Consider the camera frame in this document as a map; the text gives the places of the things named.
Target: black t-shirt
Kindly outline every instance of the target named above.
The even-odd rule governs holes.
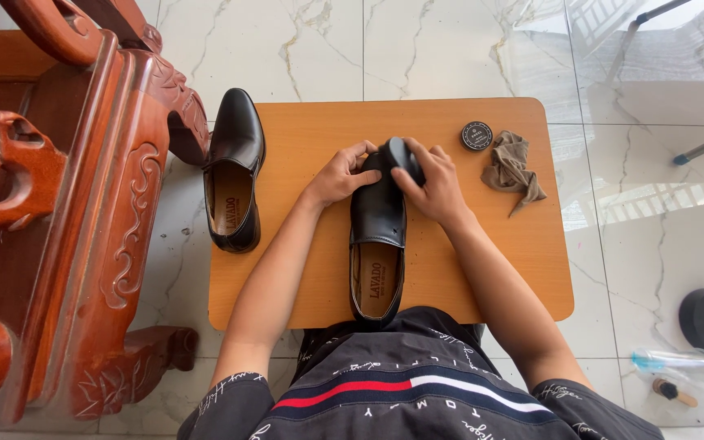
[[[179,440],[201,438],[663,440],[576,382],[545,381],[533,395],[510,385],[469,332],[426,307],[376,333],[342,323],[307,338],[277,403],[258,373],[225,378],[178,431]]]

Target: shoe polish tin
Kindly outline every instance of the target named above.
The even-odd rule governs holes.
[[[461,143],[469,151],[482,151],[491,145],[493,140],[491,127],[479,121],[469,122],[461,130]]]

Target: shoe polish lid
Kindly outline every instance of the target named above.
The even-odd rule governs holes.
[[[406,146],[403,139],[399,137],[387,139],[385,145],[379,146],[379,153],[385,156],[390,167],[404,168],[411,175],[411,178],[415,180],[415,183],[419,186],[425,185],[425,175],[422,173],[422,167],[420,167],[417,158]]]
[[[491,145],[493,140],[491,127],[479,121],[469,122],[461,130],[461,143],[469,151],[482,151]]]

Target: white marble floor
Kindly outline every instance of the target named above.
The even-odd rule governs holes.
[[[256,102],[542,101],[576,304],[561,330],[601,395],[670,427],[668,438],[704,438],[704,390],[697,409],[673,405],[653,395],[628,360],[638,347],[688,348],[678,305],[704,287],[704,156],[671,163],[704,142],[704,0],[626,35],[637,14],[664,2],[138,0],[163,36],[163,55],[186,74],[210,118],[229,87]],[[0,29],[12,26],[0,9]],[[100,440],[171,436],[199,402],[223,336],[206,315],[202,209],[200,171],[171,161],[132,324],[198,329],[195,369],[167,372],[148,398],[98,424],[55,430]],[[275,395],[294,371],[300,336],[287,332],[271,361]],[[523,386],[490,335],[483,346]],[[15,429],[47,429],[35,426],[26,420]]]

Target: small table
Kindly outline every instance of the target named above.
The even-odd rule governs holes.
[[[566,256],[559,193],[548,124],[533,98],[439,99],[364,103],[267,103],[257,105],[268,157],[257,179],[262,236],[253,251],[233,255],[211,250],[208,317],[224,330],[252,267],[282,224],[300,191],[337,150],[368,139],[412,136],[426,147],[442,145],[452,156],[466,203],[504,255],[534,289],[555,320],[572,314],[574,301]],[[511,130],[530,141],[528,169],[547,199],[509,218],[522,197],[494,191],[480,181],[493,145],[465,150],[461,129],[482,121],[495,135]],[[431,305],[459,323],[482,323],[471,287],[442,228],[407,199],[404,294],[400,309]],[[350,201],[331,205],[320,217],[288,328],[326,327],[352,319],[349,302]]]

